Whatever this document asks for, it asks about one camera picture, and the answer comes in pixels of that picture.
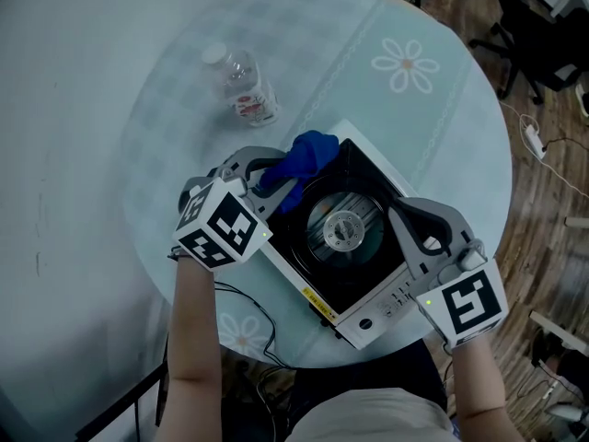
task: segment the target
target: black pants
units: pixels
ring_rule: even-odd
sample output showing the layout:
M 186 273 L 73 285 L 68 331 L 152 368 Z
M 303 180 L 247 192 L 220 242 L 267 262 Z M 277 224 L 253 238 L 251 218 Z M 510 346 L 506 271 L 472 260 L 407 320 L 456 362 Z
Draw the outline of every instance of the black pants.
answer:
M 589 357 L 573 350 L 562 356 L 557 375 L 568 379 L 581 390 L 586 403 L 589 403 Z
M 425 343 L 419 340 L 371 362 L 298 370 L 289 406 L 288 431 L 324 401 L 349 390 L 403 388 L 447 410 L 444 383 Z

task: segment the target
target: wooden floor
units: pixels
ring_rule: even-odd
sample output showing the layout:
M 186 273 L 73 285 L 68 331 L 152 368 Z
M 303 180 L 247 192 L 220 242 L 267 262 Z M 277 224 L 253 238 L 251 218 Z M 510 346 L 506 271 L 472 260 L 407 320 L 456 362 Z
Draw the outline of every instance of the wooden floor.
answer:
M 464 43 L 472 38 L 490 40 L 489 28 L 501 16 L 497 0 L 425 0 L 423 8 L 452 28 Z M 505 83 L 507 61 L 482 49 L 475 50 L 473 55 L 494 87 Z M 543 107 L 536 107 L 530 96 L 531 91 L 520 76 L 506 102 L 518 112 L 537 119 L 545 143 L 566 135 L 589 145 L 589 129 L 572 89 L 560 93 L 546 91 Z M 517 116 L 509 109 L 503 109 L 503 113 L 512 148 L 513 191 L 496 258 L 511 313 L 493 335 L 492 345 L 505 380 L 509 414 L 526 439 L 535 437 L 539 442 L 549 439 L 551 419 L 543 413 L 547 404 L 574 401 L 574 397 L 559 385 L 549 401 L 542 400 L 548 383 L 527 394 L 541 381 L 549 380 L 530 364 L 529 346 L 534 326 L 527 316 L 533 309 L 589 340 L 589 231 L 568 229 L 563 224 L 567 215 L 589 216 L 589 201 L 532 158 L 520 139 Z M 587 153 L 580 147 L 558 143 L 550 147 L 545 161 L 573 185 L 589 192 Z M 428 345 L 443 374 L 450 357 L 442 351 L 435 335 L 428 339 Z M 235 362 L 235 355 L 225 355 L 224 370 L 228 377 L 234 374 Z M 264 365 L 251 364 L 251 376 L 255 377 Z M 278 384 L 286 386 L 291 379 L 292 375 L 287 375 Z M 226 378 L 225 389 L 230 385 L 231 378 Z M 525 397 L 518 398 L 518 391 Z M 448 392 L 452 393 L 451 378 Z

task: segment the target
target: round table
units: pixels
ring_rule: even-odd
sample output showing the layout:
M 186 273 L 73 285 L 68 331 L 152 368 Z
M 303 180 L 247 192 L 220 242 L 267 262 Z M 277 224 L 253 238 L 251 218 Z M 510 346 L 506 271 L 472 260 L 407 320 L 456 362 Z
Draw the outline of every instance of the round table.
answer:
M 201 75 L 215 41 L 250 50 L 276 91 L 280 119 L 249 128 Z M 167 48 L 122 138 L 123 208 L 133 244 L 171 302 L 167 259 L 185 180 L 245 145 L 287 150 L 310 129 L 350 120 L 423 197 L 458 209 L 489 256 L 511 197 L 505 122 L 487 78 L 449 28 L 400 0 L 236 0 L 198 16 Z M 274 352 L 291 366 L 341 366 L 389 354 L 432 330 L 412 310 L 363 351 L 320 325 L 307 301 L 257 252 L 217 277 L 276 321 Z M 221 344 L 266 360 L 270 323 L 247 299 L 217 292 Z

